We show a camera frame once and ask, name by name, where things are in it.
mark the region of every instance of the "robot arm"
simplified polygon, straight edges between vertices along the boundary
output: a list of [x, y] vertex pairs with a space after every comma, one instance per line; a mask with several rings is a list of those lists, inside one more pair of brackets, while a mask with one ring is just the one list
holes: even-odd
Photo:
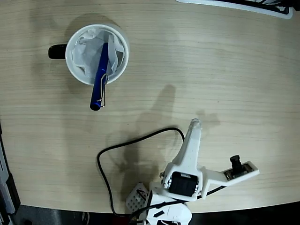
[[[205, 199], [211, 184], [230, 186], [259, 174], [259, 170], [250, 162], [241, 164], [239, 156], [230, 158], [232, 168], [218, 172], [197, 168], [201, 138], [201, 123], [193, 119], [178, 155], [168, 163], [160, 174], [161, 183], [150, 183], [150, 194], [145, 207], [174, 200], [195, 201], [201, 194]], [[192, 213], [185, 203], [152, 208], [140, 214], [143, 225], [157, 225], [159, 221], [171, 221], [172, 224], [188, 225]]]
[[230, 186], [259, 174], [259, 170], [250, 161], [241, 164], [239, 156], [231, 157], [232, 168], [222, 172], [207, 170], [205, 166], [198, 169], [200, 139], [201, 122], [193, 119], [178, 155], [168, 163], [162, 174], [162, 195], [195, 201], [201, 194], [205, 199], [210, 184]]

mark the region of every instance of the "wood grain surface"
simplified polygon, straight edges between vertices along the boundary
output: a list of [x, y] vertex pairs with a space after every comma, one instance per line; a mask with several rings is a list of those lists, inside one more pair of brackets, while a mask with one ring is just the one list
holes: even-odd
[[[291, 20], [175, 0], [1, 0], [0, 120], [22, 204], [111, 212], [97, 153], [143, 134], [202, 120], [198, 163], [239, 154], [261, 174], [189, 203], [192, 212], [300, 200], [300, 13]], [[115, 23], [128, 35], [125, 73], [89, 109], [92, 88], [48, 48], [79, 28]], [[138, 181], [181, 146], [174, 132], [112, 150], [101, 162], [117, 212]]]

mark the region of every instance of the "pen clip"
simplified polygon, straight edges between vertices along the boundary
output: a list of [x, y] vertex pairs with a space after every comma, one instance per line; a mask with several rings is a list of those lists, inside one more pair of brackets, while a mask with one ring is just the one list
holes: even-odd
[[104, 74], [100, 79], [100, 99], [97, 100], [97, 102], [101, 101], [100, 104], [101, 107], [105, 106], [105, 85], [106, 84], [107, 84], [107, 74]]

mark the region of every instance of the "white paper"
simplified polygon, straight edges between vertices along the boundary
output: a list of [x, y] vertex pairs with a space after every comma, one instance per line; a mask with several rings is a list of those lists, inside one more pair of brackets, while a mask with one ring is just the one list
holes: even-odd
[[72, 50], [74, 64], [81, 67], [86, 76], [95, 78], [104, 43], [108, 43], [107, 74], [115, 73], [121, 65], [125, 51], [119, 38], [109, 31], [92, 28], [79, 37]]

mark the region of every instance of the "black mug handle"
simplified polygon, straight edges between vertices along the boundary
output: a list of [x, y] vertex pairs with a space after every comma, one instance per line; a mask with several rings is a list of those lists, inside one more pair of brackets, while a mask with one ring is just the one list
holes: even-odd
[[67, 44], [52, 45], [48, 49], [48, 56], [52, 60], [64, 60], [66, 58]]

